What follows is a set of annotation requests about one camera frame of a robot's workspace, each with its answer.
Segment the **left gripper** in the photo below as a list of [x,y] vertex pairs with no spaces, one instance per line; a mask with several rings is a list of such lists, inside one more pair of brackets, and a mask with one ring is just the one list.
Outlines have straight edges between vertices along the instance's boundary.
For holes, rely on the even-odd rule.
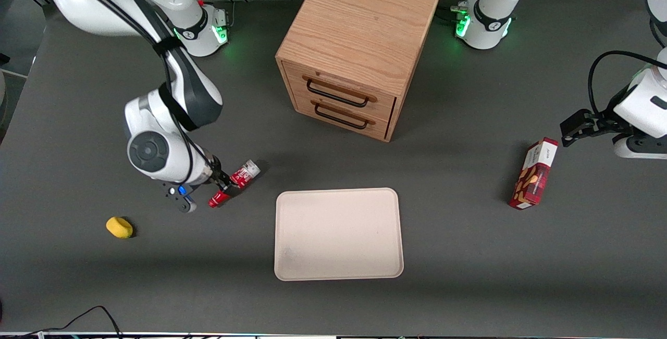
[[666,90],[663,73],[665,70],[656,66],[639,71],[629,83],[623,99],[615,106],[617,115],[610,110],[579,110],[562,121],[563,147],[570,147],[582,138],[630,133],[626,121],[651,137],[664,137]]

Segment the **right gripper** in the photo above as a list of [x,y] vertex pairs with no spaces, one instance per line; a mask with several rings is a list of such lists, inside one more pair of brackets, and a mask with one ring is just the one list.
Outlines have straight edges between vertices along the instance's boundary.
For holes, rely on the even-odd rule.
[[203,174],[206,179],[201,182],[201,185],[216,185],[220,190],[226,190],[227,195],[236,195],[236,185],[228,174],[221,169],[219,159],[214,155],[205,155],[206,163],[203,169]]

